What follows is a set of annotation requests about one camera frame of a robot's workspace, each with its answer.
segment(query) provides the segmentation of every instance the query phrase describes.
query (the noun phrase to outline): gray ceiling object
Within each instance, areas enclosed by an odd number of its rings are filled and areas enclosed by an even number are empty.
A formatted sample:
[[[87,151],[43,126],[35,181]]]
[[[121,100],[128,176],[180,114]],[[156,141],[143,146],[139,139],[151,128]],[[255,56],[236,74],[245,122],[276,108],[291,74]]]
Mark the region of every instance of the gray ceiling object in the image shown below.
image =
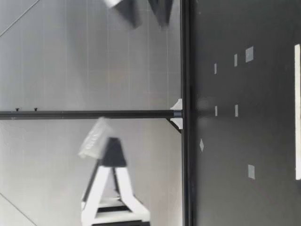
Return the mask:
[[[150,7],[161,27],[169,25],[173,2],[174,0],[149,0]]]
[[[136,0],[105,0],[105,3],[115,9],[131,27],[137,28],[141,25]]]

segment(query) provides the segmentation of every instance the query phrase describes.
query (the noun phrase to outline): white stand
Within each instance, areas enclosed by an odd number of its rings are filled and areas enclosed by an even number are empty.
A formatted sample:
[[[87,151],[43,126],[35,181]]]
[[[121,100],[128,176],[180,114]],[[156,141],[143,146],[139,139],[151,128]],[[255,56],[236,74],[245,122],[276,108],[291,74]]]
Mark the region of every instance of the white stand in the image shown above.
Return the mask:
[[[83,226],[134,222],[133,225],[149,226],[150,212],[134,197],[126,167],[96,167],[93,181],[82,201],[81,221]],[[120,197],[103,199],[103,191],[110,170],[115,172],[115,184]]]

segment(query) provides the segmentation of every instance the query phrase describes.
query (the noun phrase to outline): a-frame stand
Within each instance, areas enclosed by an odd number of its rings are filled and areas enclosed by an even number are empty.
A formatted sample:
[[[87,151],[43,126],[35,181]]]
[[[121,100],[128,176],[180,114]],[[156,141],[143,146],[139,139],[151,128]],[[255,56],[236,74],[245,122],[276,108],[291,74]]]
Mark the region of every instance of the a-frame stand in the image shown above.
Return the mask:
[[[118,197],[102,199],[110,171]],[[120,140],[109,138],[104,155],[97,160],[82,198],[83,226],[150,226],[150,212],[135,198]]]

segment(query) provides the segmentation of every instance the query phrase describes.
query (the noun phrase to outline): blurry object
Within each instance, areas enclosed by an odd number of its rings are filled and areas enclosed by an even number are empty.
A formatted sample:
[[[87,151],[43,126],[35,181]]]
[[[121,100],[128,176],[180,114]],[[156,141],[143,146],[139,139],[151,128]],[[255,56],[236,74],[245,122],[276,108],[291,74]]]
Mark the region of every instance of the blurry object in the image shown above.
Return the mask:
[[[100,118],[85,139],[80,156],[96,159],[92,176],[81,202],[83,226],[150,226],[150,212],[134,196],[121,141]],[[117,197],[102,199],[112,170]]]
[[[79,156],[85,158],[90,156],[95,159],[102,158],[102,152],[110,137],[114,135],[113,129],[108,125],[106,118],[99,118],[97,123],[84,140]]]
[[[167,27],[174,0],[149,0],[151,10],[155,14],[160,27]]]
[[[133,28],[141,25],[136,0],[104,0],[109,8],[113,8]]]

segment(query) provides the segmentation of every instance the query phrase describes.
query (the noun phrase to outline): horizontal metal bar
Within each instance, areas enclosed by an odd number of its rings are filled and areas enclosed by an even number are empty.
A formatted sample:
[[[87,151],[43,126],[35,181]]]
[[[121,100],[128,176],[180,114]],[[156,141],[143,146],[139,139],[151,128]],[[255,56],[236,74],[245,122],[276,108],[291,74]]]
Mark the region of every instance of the horizontal metal bar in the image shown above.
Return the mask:
[[[182,111],[174,110],[0,112],[0,120],[98,119],[100,117],[111,119],[170,119],[180,118],[181,116]]]

